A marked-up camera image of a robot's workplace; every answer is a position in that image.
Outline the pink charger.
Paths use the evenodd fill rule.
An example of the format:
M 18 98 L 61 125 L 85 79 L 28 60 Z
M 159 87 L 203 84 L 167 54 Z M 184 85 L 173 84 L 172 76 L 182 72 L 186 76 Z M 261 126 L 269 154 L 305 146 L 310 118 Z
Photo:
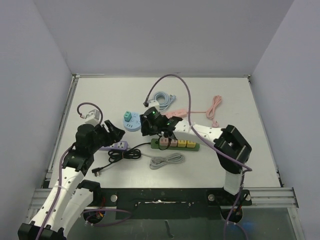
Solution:
M 169 139 L 165 137 L 161 137 L 159 140 L 159 145 L 162 147 L 167 147 L 169 144 Z
M 172 139 L 170 141 L 170 147 L 177 147 L 177 145 L 178 145 L 178 141 L 177 140 Z

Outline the teal charger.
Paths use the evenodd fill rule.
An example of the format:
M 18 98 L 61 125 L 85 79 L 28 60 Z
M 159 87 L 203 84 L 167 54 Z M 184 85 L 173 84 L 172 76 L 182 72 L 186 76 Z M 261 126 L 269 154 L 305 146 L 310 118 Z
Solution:
M 126 111 L 123 115 L 123 119 L 125 122 L 130 122 L 132 119 L 132 113 L 130 111 Z

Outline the yellow charger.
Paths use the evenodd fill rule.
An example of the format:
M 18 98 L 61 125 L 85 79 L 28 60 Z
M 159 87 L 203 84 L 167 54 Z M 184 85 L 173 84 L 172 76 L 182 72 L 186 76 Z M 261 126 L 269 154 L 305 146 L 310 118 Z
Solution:
M 186 142 L 186 147 L 187 148 L 190 148 L 190 149 L 194 149 L 196 147 L 197 143 L 196 142 L 193 142 L 193 141 L 187 141 Z
M 185 148 L 187 146 L 187 141 L 186 140 L 178 140 L 177 141 L 177 147 L 178 148 Z

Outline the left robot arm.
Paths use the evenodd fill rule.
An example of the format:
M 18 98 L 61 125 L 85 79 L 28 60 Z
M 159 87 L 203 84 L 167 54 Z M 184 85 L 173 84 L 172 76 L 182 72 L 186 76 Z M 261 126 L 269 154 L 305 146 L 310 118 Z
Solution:
M 65 240 L 83 210 L 102 202 L 100 183 L 85 180 L 94 154 L 122 140 L 125 131 L 109 120 L 104 124 L 82 124 L 75 142 L 62 154 L 57 182 L 29 223 L 18 229 L 20 240 Z

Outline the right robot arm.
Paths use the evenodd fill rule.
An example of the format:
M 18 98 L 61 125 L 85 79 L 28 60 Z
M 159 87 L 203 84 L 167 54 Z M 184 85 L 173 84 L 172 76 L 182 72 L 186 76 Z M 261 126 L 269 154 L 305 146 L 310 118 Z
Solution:
M 235 126 L 214 128 L 190 123 L 177 116 L 168 118 L 155 107 L 149 108 L 139 117 L 143 136 L 158 135 L 170 140 L 191 141 L 213 149 L 225 170 L 223 200 L 230 205 L 239 201 L 244 173 L 252 171 L 246 166 L 252 147 Z

